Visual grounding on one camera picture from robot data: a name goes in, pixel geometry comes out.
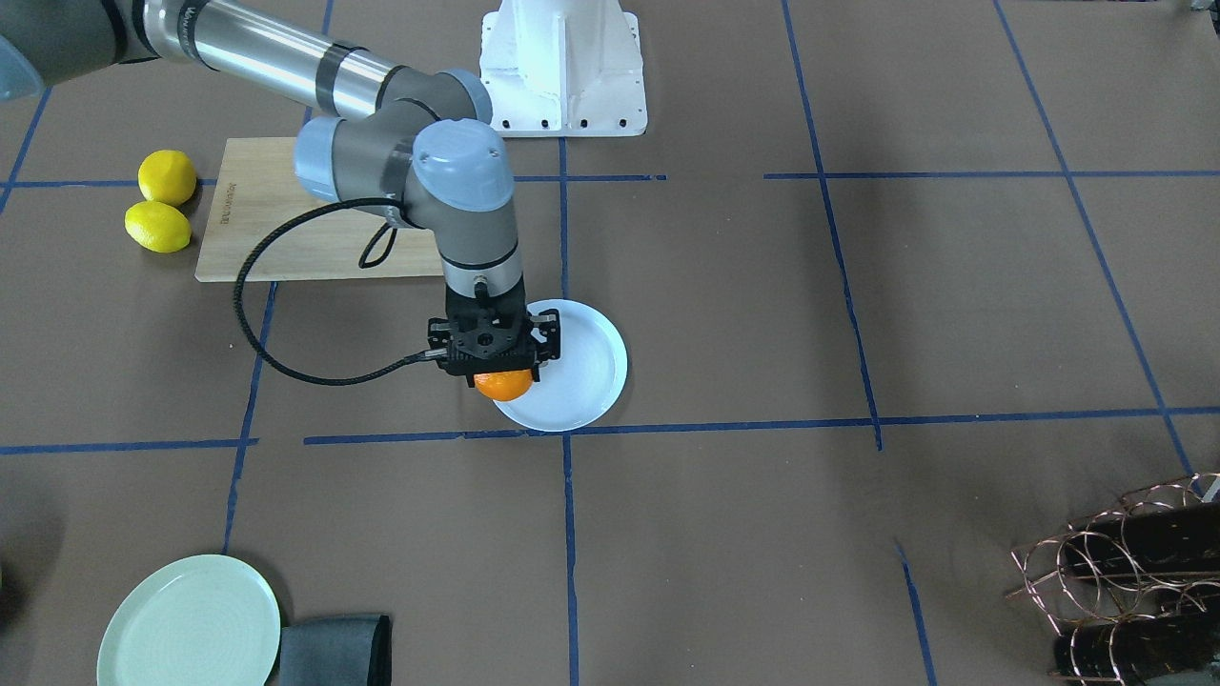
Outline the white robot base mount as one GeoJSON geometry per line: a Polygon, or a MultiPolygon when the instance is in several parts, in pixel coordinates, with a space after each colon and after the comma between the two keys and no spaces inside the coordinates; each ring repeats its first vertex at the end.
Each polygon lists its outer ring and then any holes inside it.
{"type": "Polygon", "coordinates": [[[479,31],[500,135],[644,135],[640,22],[619,1],[501,1],[479,31]]]}

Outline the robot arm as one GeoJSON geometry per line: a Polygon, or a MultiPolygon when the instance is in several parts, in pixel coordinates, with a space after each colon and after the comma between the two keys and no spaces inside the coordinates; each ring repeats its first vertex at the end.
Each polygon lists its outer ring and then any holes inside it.
{"type": "Polygon", "coordinates": [[[427,352],[388,371],[432,361],[479,391],[494,378],[528,391],[540,366],[561,356],[558,309],[527,308],[515,177],[492,129],[490,95],[475,74],[418,72],[235,1],[5,1],[1,26],[6,101],[113,65],[165,59],[314,107],[316,117],[296,135],[294,171],[322,208],[271,231],[233,287],[240,330],[281,374],[327,385],[266,352],[244,310],[246,277],[288,231],[348,210],[378,214],[377,239],[388,247],[399,229],[436,238],[445,314],[429,321],[427,352]]]}

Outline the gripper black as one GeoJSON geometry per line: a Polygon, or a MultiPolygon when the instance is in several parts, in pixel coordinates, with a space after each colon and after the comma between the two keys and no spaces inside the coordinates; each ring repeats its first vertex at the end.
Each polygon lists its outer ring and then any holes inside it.
{"type": "Polygon", "coordinates": [[[477,387],[477,374],[529,370],[540,382],[540,365],[561,356],[561,315],[558,309],[532,312],[523,291],[501,295],[445,292],[445,315],[428,321],[426,356],[450,376],[477,387]]]}

